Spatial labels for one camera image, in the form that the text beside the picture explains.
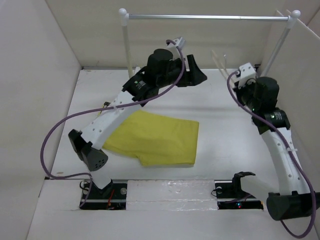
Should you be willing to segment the beige trouser hanger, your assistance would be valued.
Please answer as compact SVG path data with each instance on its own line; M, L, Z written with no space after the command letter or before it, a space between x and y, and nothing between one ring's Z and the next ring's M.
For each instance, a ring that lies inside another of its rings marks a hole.
M210 51L211 58L222 75L222 77L227 81L230 74L233 72L232 69L227 68L227 55L223 54L222 56L219 56L214 49Z

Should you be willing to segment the yellow trousers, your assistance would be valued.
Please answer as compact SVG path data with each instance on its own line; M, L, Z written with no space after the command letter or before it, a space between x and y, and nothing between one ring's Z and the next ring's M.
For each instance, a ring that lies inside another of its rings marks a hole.
M103 144L103 149L139 159L144 167L193 166L199 122L138 110Z

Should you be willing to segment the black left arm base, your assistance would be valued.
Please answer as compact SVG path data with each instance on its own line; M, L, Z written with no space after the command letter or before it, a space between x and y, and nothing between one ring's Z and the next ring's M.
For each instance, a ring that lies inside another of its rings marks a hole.
M90 183L87 180L82 180L79 183L79 187L82 190L79 203L79 208L81 210L126 210L128 191L127 181L114 182L111 189L106 192L100 192L94 185L90 192L88 192Z

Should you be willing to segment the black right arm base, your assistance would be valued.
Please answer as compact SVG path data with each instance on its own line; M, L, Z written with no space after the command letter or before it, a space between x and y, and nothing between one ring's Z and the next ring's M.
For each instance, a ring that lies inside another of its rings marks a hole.
M235 173L232 179L215 180L211 195L217 200L218 210L263 210L263 203L242 190L241 178L255 176L253 172Z

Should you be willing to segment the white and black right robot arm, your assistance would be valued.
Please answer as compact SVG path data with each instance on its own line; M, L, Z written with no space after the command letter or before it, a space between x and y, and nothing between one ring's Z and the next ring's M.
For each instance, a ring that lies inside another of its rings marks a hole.
M237 105L251 115L267 146L278 179L278 187L259 180L253 172L234 175L231 191L237 197L251 194L265 202L275 221L310 217L315 219L320 194L303 172L292 143L290 121L277 107L280 87L270 77L241 77L228 88Z

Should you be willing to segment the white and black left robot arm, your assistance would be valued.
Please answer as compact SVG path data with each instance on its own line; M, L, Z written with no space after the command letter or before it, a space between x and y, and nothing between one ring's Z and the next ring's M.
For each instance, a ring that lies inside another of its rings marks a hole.
M123 86L105 110L82 130L71 130L68 138L79 159L92 176L94 192L100 198L111 194L113 181L107 176L108 156L102 147L105 140L132 113L160 97L162 88L197 86L208 77L198 67L192 54L183 56L178 46L158 48Z

